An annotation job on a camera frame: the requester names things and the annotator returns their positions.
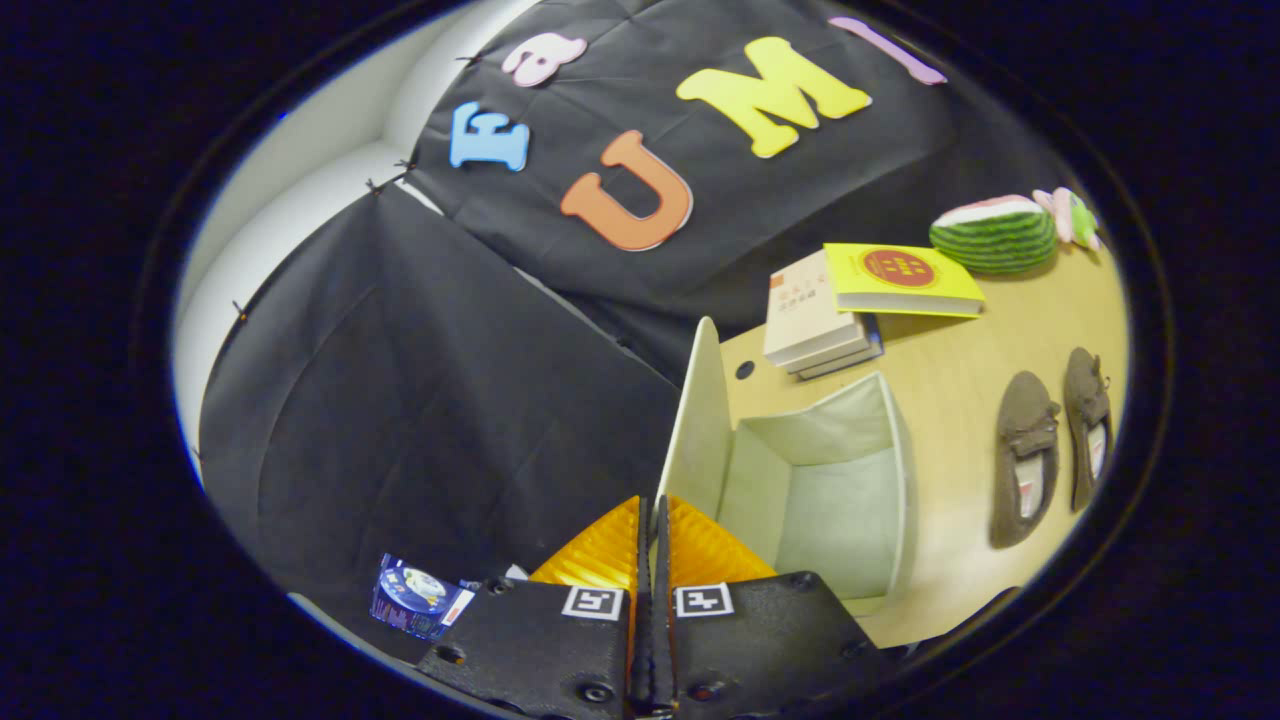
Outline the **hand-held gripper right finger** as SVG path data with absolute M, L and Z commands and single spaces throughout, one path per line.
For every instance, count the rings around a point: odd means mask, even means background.
M 772 573 L 692 505 L 659 501 L 655 705 L 669 717 L 812 717 L 896 669 L 817 573 Z

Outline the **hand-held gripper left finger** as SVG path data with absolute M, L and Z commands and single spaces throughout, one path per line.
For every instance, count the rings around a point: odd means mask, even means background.
M 531 719 L 635 719 L 652 707 L 649 503 L 632 497 L 526 580 L 492 578 L 417 670 Z

